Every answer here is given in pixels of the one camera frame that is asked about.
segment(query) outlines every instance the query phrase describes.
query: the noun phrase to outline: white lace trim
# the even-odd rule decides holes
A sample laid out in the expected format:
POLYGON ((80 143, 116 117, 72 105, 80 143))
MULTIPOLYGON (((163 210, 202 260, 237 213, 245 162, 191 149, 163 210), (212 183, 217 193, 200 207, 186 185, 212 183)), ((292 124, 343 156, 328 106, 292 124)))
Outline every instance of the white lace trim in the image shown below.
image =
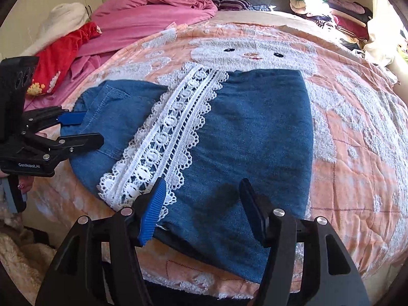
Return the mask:
POLYGON ((182 170, 192 163, 188 151, 198 144, 196 130, 205 124, 211 110, 209 101, 217 96, 228 74, 196 63, 185 63, 184 78, 160 97, 152 114, 139 128, 123 153, 123 158, 104 174, 99 196, 114 210, 131 205, 149 192, 158 177, 167 183, 167 195, 159 220, 167 206, 177 201, 174 190, 184 184, 182 170))

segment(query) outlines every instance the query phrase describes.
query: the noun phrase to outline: embroidered nose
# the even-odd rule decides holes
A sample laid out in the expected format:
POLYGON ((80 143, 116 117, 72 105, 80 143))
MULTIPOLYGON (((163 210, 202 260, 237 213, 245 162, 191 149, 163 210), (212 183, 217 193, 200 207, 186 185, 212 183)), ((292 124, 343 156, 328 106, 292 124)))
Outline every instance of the embroidered nose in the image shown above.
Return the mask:
POLYGON ((262 60, 258 53, 245 53, 244 56, 252 60, 262 60))

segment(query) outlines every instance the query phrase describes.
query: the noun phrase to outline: ribbed blue pad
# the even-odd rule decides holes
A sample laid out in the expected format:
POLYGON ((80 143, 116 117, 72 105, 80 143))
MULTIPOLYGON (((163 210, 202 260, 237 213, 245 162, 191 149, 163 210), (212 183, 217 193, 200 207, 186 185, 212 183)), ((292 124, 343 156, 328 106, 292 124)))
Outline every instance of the ribbed blue pad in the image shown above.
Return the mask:
POLYGON ((153 232, 165 199, 166 182, 165 180, 160 180, 159 186, 155 193, 151 195, 150 202, 140 221, 140 232, 137 238, 142 246, 144 246, 153 236, 153 232))

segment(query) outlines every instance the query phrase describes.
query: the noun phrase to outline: cream fleece blanket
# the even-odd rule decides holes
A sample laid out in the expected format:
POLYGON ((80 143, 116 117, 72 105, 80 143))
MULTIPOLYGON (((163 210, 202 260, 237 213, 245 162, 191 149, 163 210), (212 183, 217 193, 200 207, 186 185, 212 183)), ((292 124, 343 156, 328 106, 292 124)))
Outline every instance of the cream fleece blanket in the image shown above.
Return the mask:
POLYGON ((78 30, 88 18, 85 6, 79 2, 56 6, 40 25, 35 42, 20 56, 34 56, 62 36, 78 30))

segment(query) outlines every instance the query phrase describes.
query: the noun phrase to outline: orange and white blanket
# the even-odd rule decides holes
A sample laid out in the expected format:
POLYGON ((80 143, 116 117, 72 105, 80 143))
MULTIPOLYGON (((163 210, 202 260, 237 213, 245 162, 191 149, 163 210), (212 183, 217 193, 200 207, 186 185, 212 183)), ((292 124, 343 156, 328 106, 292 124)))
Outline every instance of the orange and white blanket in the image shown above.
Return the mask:
MULTIPOLYGON (((63 108, 71 109, 86 89, 106 79, 170 84, 187 61, 229 70, 268 68, 281 59, 280 68, 302 71, 311 101, 315 139, 307 217, 329 220, 363 276, 400 261, 408 244, 407 107, 379 68, 323 39, 317 27, 300 30, 295 19, 282 21, 283 26, 259 23, 249 18, 226 23, 216 16, 189 27, 170 26, 115 54, 63 108)), ((58 135, 58 129, 48 130, 49 137, 58 135)), ((67 230, 81 215, 97 219, 113 213, 80 185, 67 161, 53 178, 36 178, 30 196, 67 230)), ((250 297, 258 288, 157 240, 137 254, 147 280, 172 288, 236 298, 250 297)), ((295 271, 293 289, 299 288, 300 275, 295 271)))

